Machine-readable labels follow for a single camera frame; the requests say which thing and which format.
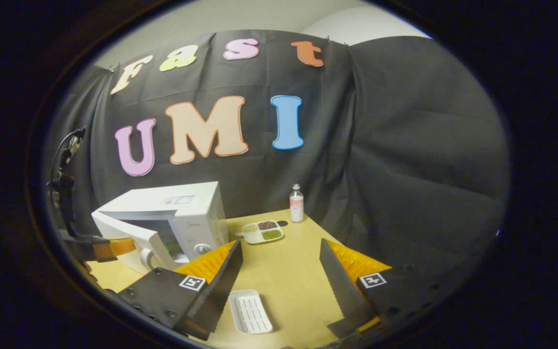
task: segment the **letter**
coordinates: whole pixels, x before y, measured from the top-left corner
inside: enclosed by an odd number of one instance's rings
[[[141,148],[143,150],[143,159],[140,162],[133,160],[130,150],[130,135],[133,133],[133,128],[126,126],[115,132],[115,139],[118,141],[120,163],[124,172],[131,176],[146,175],[155,165],[155,148],[152,144],[152,128],[155,125],[156,119],[146,119],[137,124],[137,130],[141,132]]]
[[[197,45],[189,45],[180,47],[176,51],[169,53],[167,55],[168,58],[161,64],[159,70],[168,71],[175,67],[182,68],[183,66],[188,66],[197,59],[197,57],[195,57],[195,52],[197,52],[198,48]]]
[[[292,46],[296,46],[296,53],[301,62],[312,66],[323,66],[324,62],[316,58],[314,52],[321,53],[322,49],[315,47],[311,41],[292,42]]]
[[[252,46],[257,45],[257,40],[254,38],[239,38],[226,44],[223,57],[226,60],[244,60],[246,58],[253,58],[260,53],[260,49]]]
[[[139,74],[141,67],[144,64],[148,64],[148,62],[152,60],[152,57],[152,55],[149,55],[146,58],[142,58],[141,60],[138,60],[137,62],[124,67],[124,72],[118,80],[118,83],[115,84],[115,87],[111,90],[111,95],[115,95],[116,93],[126,88],[126,86],[128,86],[128,79],[133,79],[134,77],[136,77],[137,74]]]
[[[279,150],[295,149],[305,141],[298,135],[298,106],[303,101],[294,95],[276,95],[270,104],[277,108],[277,139],[273,146]]]
[[[220,157],[239,155],[248,150],[248,144],[242,140],[240,108],[244,98],[239,95],[221,97],[204,120],[195,106],[182,102],[169,106],[165,115],[171,117],[173,125],[173,164],[187,163],[195,159],[195,153],[189,150],[187,139],[202,157],[210,154],[210,147],[218,136],[219,142],[215,154]]]

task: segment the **bottle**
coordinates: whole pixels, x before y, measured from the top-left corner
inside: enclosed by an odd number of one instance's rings
[[[298,184],[293,185],[292,189],[294,191],[290,194],[290,220],[294,223],[301,222],[304,218],[305,199],[303,193],[299,191],[300,188],[301,186]]]

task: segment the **divided plate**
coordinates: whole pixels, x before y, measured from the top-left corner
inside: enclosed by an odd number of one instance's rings
[[[242,232],[237,232],[235,234],[236,236],[244,237],[244,240],[251,244],[279,240],[285,235],[283,229],[281,229],[276,221],[250,223],[242,227]],[[268,234],[278,235],[273,238],[265,238]]]

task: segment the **wooden table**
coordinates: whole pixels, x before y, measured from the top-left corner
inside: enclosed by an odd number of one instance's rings
[[[288,222],[282,227],[282,239],[250,245],[234,235],[247,223],[267,220]],[[321,238],[339,242],[307,216],[301,223],[292,223],[290,210],[228,219],[227,223],[230,241],[241,239],[244,257],[232,291],[259,292],[273,331],[258,335],[238,332],[227,303],[215,332],[208,341],[199,342],[219,349],[310,349],[337,340],[326,325],[341,320],[343,315],[319,254]],[[120,261],[90,265],[99,285],[116,292],[141,278]]]

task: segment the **yellow letter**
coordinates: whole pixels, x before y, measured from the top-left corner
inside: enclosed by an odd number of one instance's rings
[[[136,77],[137,74],[139,74],[141,67],[144,64],[150,62],[152,60],[152,57],[152,55],[149,55],[146,58],[142,58],[141,60],[138,60],[137,62],[124,67],[124,73],[122,73],[122,76],[118,80],[118,83],[115,84],[115,87],[111,90],[111,95],[115,95],[116,93],[126,88],[126,86],[128,86],[128,79]]]
[[[197,59],[197,57],[195,57],[197,48],[197,45],[189,45],[178,48],[176,51],[169,53],[167,55],[167,60],[161,64],[159,70],[168,71],[174,69],[175,67],[182,68],[183,66],[188,66],[192,62],[195,62]]]

